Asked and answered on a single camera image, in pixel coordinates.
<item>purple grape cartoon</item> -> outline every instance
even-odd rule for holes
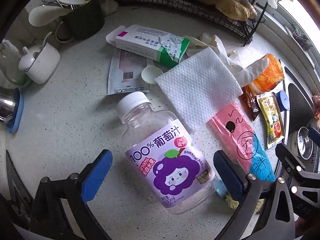
[[[153,167],[156,176],[153,184],[163,195],[178,195],[191,186],[200,171],[197,161],[177,150],[169,150],[165,157]]]

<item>yellow sponge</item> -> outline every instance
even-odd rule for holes
[[[259,209],[262,207],[263,201],[264,201],[264,199],[259,199],[257,206],[254,210],[254,214],[257,213],[259,211]],[[239,202],[234,200],[231,197],[229,192],[226,194],[226,202],[227,202],[228,206],[234,210],[236,210],[239,205]]]

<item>speckled quartz countertop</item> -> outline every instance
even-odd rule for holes
[[[167,212],[140,180],[123,152],[120,140],[126,130],[116,114],[116,105],[124,94],[106,96],[108,71],[113,47],[105,36],[120,25],[138,24],[176,35],[216,34],[227,52],[236,50],[244,65],[266,53],[284,56],[258,33],[253,42],[242,47],[243,40],[210,21],[154,8],[120,7],[106,18],[105,25],[93,37],[68,43],[60,49],[60,63],[43,85],[25,89],[24,111],[16,134],[7,134],[6,148],[25,186],[35,196],[40,179],[66,179],[80,172],[103,149],[113,153],[113,166],[97,196],[88,203],[92,213],[112,239],[213,239],[233,211],[216,195],[190,212],[176,216]],[[154,110],[172,109],[157,85],[147,97]],[[263,147],[266,138],[263,118],[253,122]],[[194,135],[211,166],[213,153],[222,149],[218,138],[207,126]],[[266,150],[273,168],[275,148]],[[253,229],[252,223],[246,234]]]

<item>pink packet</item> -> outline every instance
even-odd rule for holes
[[[209,122],[230,160],[239,163],[245,173],[253,173],[262,180],[275,180],[270,161],[236,102],[225,106]]]

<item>utensil holder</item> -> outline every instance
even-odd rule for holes
[[[71,36],[67,39],[61,39],[57,35],[58,29],[63,23],[71,32]],[[55,31],[55,38],[62,43],[73,39],[86,40],[101,30],[103,25],[104,15],[99,0],[90,0],[67,15],[61,16],[61,21]]]

